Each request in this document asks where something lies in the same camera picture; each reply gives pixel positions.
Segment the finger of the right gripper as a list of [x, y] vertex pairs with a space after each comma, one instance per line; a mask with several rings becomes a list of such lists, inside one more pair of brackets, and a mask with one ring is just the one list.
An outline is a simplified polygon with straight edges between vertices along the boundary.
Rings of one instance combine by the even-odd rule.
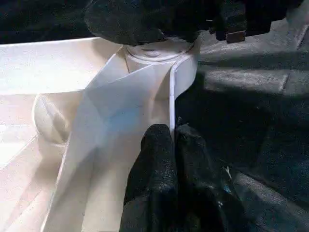
[[193, 43], [217, 15], [215, 0], [92, 0], [84, 13], [89, 31], [116, 44], [165, 40]]

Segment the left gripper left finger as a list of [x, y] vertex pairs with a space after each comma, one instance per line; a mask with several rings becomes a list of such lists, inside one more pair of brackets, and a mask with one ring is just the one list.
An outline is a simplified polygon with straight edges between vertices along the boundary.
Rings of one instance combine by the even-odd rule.
[[173, 141], [165, 124], [151, 125], [127, 178], [121, 232], [175, 232], [178, 178]]

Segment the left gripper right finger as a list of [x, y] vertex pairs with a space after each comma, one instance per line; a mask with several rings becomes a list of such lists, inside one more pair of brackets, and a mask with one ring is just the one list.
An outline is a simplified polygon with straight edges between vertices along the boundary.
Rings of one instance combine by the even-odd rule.
[[187, 124], [176, 129], [176, 163], [184, 228], [196, 232], [248, 232], [250, 223], [228, 173], [206, 141]]

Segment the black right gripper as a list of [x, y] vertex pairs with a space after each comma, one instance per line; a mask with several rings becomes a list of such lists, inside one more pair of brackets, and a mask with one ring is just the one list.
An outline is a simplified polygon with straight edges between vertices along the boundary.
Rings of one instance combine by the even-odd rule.
[[210, 26], [219, 41], [239, 43], [247, 37], [270, 32], [274, 21], [285, 18], [285, 0], [221, 0]]

